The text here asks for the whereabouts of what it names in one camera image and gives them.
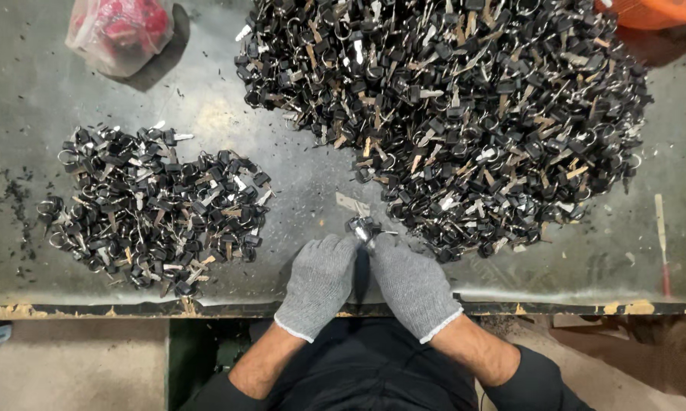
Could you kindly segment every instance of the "glove cuff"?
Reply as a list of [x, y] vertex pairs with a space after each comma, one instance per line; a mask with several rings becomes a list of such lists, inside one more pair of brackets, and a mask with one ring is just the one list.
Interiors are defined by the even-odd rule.
[[282, 321], [280, 321], [277, 313], [275, 313], [275, 315], [274, 315], [274, 322], [276, 322], [277, 325], [279, 325], [279, 327], [281, 329], [285, 330], [286, 332], [289, 332], [290, 335], [292, 335], [292, 336], [295, 336], [297, 338], [302, 338], [303, 340], [308, 341], [309, 343], [312, 343], [312, 341], [315, 341], [315, 338], [313, 338], [311, 336], [307, 336], [303, 333], [299, 333], [299, 332], [293, 330], [292, 328], [288, 327], [287, 325], [285, 325]]
[[444, 321], [442, 321], [442, 324], [439, 324], [439, 325], [438, 325], [437, 327], [435, 327], [432, 331], [428, 332], [427, 335], [425, 335], [424, 337], [422, 337], [422, 338], [419, 340], [419, 344], [426, 344], [426, 343], [428, 343], [428, 342], [429, 342], [435, 335], [437, 335], [437, 333], [439, 333], [444, 327], [447, 327], [447, 324], [449, 324], [450, 322], [453, 322], [457, 317], [459, 317], [460, 314], [462, 314], [463, 311], [464, 311], [464, 310], [462, 309], [461, 306], [460, 306], [459, 308], [457, 308], [457, 311], [454, 312], [454, 313], [453, 313], [452, 315], [450, 315], [449, 317], [447, 317]]

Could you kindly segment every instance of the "pile of keys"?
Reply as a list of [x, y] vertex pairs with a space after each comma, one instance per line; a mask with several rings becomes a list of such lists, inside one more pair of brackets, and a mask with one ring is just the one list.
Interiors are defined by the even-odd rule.
[[592, 0], [263, 0], [252, 107], [352, 146], [359, 182], [446, 263], [539, 241], [635, 175], [645, 70]]
[[77, 128], [58, 155], [78, 185], [74, 204], [52, 196], [37, 210], [53, 231], [49, 243], [92, 272], [113, 278], [121, 271], [139, 288], [161, 282], [161, 296], [193, 295], [210, 263], [255, 260], [274, 192], [259, 165], [231, 150], [179, 163], [174, 146], [193, 136], [162, 126], [135, 135]]

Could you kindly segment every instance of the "black sleeve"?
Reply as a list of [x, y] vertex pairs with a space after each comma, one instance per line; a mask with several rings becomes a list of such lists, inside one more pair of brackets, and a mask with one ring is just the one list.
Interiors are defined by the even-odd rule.
[[594, 411], [564, 384], [555, 362], [528, 348], [516, 347], [521, 351], [521, 363], [512, 378], [501, 386], [484, 387], [499, 411]]
[[229, 381], [225, 372], [216, 374], [182, 407], [182, 411], [261, 411], [266, 401], [247, 397]]

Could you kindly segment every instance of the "red handle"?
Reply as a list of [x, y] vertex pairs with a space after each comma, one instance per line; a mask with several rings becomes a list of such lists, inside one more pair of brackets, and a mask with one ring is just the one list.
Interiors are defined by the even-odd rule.
[[667, 270], [667, 264], [663, 264], [663, 295], [670, 297], [670, 272]]

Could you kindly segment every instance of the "person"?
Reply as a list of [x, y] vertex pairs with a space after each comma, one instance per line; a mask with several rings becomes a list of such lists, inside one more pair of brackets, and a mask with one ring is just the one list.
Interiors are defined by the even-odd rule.
[[396, 319], [336, 318], [351, 292], [352, 239], [310, 241], [269, 329], [184, 408], [477, 410], [477, 378], [497, 409], [591, 409], [558, 366], [463, 315], [430, 258], [382, 234], [371, 272]]

